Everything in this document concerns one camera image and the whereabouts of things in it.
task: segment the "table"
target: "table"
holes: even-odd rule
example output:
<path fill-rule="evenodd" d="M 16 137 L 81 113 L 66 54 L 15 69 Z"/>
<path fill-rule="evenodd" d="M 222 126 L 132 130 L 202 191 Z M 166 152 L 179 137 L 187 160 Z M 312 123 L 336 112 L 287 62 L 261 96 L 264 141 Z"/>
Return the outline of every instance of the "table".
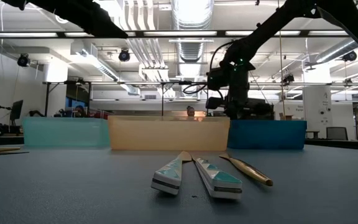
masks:
<path fill-rule="evenodd" d="M 0 223 L 358 223 L 358 150 L 230 151 L 274 181 L 260 185 L 218 152 L 205 159 L 243 181 L 240 201 L 209 197 L 195 165 L 179 194 L 151 189 L 177 152 L 29 149 L 0 156 Z"/>
<path fill-rule="evenodd" d="M 306 137 L 307 137 L 308 133 L 313 133 L 313 138 L 318 139 L 318 133 L 319 132 L 320 131 L 317 131 L 317 130 L 306 130 Z"/>

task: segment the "plastic bin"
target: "plastic bin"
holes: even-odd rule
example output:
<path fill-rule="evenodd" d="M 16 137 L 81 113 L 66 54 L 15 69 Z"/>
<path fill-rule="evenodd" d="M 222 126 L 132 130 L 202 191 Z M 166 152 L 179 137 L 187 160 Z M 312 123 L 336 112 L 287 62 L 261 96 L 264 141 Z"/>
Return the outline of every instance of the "plastic bin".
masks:
<path fill-rule="evenodd" d="M 229 118 L 109 116 L 113 150 L 225 151 Z"/>
<path fill-rule="evenodd" d="M 303 149 L 306 121 L 231 121 L 232 149 Z"/>
<path fill-rule="evenodd" d="M 109 146 L 108 124 L 96 118 L 25 118 L 26 146 Z"/>

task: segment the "office chair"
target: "office chair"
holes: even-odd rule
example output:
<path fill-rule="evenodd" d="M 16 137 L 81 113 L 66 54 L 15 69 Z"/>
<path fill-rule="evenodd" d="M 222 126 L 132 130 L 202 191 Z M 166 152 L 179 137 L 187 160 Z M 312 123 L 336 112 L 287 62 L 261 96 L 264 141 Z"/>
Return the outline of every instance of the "office chair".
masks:
<path fill-rule="evenodd" d="M 327 127 L 327 139 L 332 140 L 349 140 L 345 127 Z"/>

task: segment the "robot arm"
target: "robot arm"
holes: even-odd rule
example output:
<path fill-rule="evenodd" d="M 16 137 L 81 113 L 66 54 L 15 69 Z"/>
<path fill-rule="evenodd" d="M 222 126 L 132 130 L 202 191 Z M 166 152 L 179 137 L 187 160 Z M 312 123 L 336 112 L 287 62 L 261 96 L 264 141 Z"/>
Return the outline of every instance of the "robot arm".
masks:
<path fill-rule="evenodd" d="M 255 69 L 250 60 L 266 41 L 297 17 L 323 18 L 342 27 L 358 43 L 358 9 L 353 0 L 286 0 L 263 24 L 257 24 L 251 35 L 232 43 L 220 68 L 209 71 L 208 88 L 219 90 L 229 85 L 229 94 L 226 102 L 208 99 L 206 107 L 224 105 L 231 119 L 243 119 L 249 113 L 244 109 L 248 103 L 248 71 Z"/>
<path fill-rule="evenodd" d="M 93 0 L 3 0 L 24 10 L 33 3 L 46 11 L 80 26 L 95 37 L 128 38 L 128 35 L 111 22 L 108 12 Z"/>

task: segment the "gold brush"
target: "gold brush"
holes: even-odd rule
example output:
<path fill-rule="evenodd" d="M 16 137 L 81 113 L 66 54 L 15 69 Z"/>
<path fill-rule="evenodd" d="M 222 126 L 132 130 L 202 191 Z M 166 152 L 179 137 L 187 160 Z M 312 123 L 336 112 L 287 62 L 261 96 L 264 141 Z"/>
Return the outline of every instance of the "gold brush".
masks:
<path fill-rule="evenodd" d="M 251 166 L 250 164 L 240 161 L 239 159 L 232 158 L 227 153 L 221 154 L 219 157 L 229 160 L 237 169 L 247 174 L 248 176 L 252 177 L 253 179 L 265 185 L 273 186 L 273 181 L 270 180 L 270 178 L 266 177 L 265 174 L 261 173 L 261 171 L 257 170 L 255 167 Z"/>

